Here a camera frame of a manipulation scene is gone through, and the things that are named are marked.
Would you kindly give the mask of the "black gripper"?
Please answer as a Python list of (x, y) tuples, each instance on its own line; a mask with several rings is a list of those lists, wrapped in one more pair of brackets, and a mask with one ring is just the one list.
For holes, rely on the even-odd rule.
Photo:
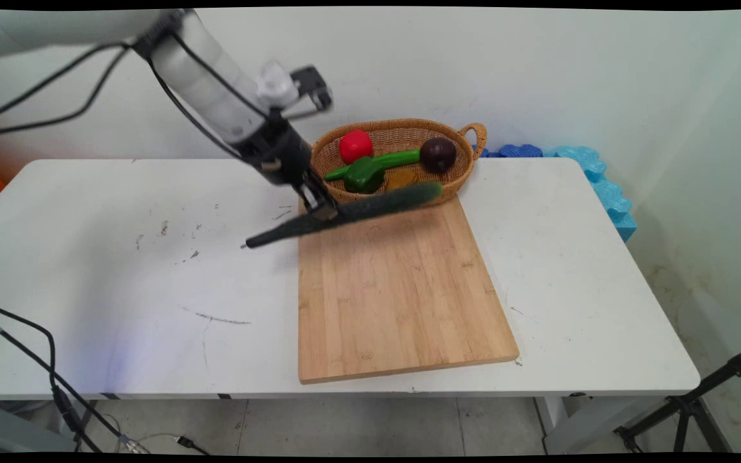
[[(337, 202), (326, 182), (316, 171), (309, 171), (311, 147), (280, 113), (270, 113), (253, 134), (238, 141), (236, 152), (271, 184), (295, 188), (306, 213), (318, 222), (338, 217)], [(305, 181), (308, 171), (309, 181)]]

